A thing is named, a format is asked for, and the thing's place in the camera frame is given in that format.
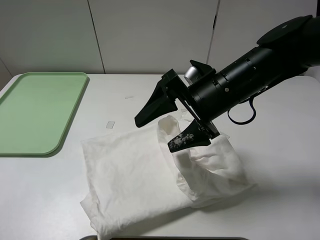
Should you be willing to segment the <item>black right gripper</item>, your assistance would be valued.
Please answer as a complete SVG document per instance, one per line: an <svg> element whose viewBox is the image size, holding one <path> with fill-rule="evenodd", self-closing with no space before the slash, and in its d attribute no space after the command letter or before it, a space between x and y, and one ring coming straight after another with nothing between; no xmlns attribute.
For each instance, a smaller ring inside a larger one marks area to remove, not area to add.
<svg viewBox="0 0 320 240"><path fill-rule="evenodd" d="M220 133L201 112L191 91L173 69L161 77L151 97L135 116L135 125L141 128L158 117L177 111L176 99L184 105L194 120L184 131L168 142L169 151L176 153L193 147L210 145L210 139L218 137Z"/></svg>

